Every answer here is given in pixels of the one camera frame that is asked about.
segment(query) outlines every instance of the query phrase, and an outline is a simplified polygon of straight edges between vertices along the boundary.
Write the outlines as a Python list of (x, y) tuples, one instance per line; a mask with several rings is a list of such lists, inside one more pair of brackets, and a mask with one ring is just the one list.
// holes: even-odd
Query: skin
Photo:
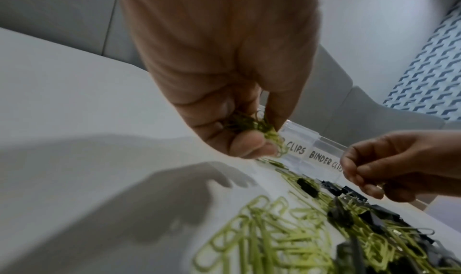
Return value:
[(392, 132), (352, 145), (341, 165), (349, 181), (378, 199), (461, 197), (461, 131)]
[(147, 70), (186, 124), (231, 156), (277, 148), (258, 131), (235, 134), (221, 121), (254, 114), (278, 130), (311, 72), (320, 25), (317, 0), (120, 0)]

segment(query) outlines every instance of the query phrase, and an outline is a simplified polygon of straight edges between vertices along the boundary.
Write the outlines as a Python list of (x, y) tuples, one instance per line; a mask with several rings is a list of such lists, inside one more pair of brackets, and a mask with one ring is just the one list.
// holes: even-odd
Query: container label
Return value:
[(299, 159), (305, 158), (310, 146), (307, 143), (301, 141), (300, 139), (292, 136), (284, 135), (282, 136), (285, 139), (285, 145), (288, 148), (288, 154), (295, 156)]
[(309, 150), (304, 160), (315, 165), (327, 167), (337, 172), (342, 172), (340, 158), (332, 154), (329, 154), (325, 151), (319, 150), (318, 148), (313, 148), (312, 150)]

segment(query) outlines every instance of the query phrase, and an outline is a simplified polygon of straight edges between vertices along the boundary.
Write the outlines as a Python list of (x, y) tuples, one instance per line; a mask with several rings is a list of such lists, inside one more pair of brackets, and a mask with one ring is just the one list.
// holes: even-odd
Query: gray sofa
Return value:
[[(0, 0), (0, 27), (143, 68), (118, 0)], [(321, 46), (291, 120), (343, 145), (392, 130), (461, 128), (375, 103)]]

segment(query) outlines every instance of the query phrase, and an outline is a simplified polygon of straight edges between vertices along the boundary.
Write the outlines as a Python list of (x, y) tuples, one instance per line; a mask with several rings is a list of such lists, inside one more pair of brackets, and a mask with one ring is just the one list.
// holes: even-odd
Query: white table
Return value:
[[(188, 273), (241, 206), (289, 188), (204, 145), (147, 72), (4, 29), (0, 176), (0, 274)], [(460, 233), (377, 203), (461, 256)]]

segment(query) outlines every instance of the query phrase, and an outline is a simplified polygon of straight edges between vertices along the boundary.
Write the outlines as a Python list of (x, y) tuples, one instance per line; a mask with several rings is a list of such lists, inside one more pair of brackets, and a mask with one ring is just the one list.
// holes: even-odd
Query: blue patterned wallpaper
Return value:
[(461, 1), (458, 1), (383, 104), (445, 120), (461, 120), (460, 85)]

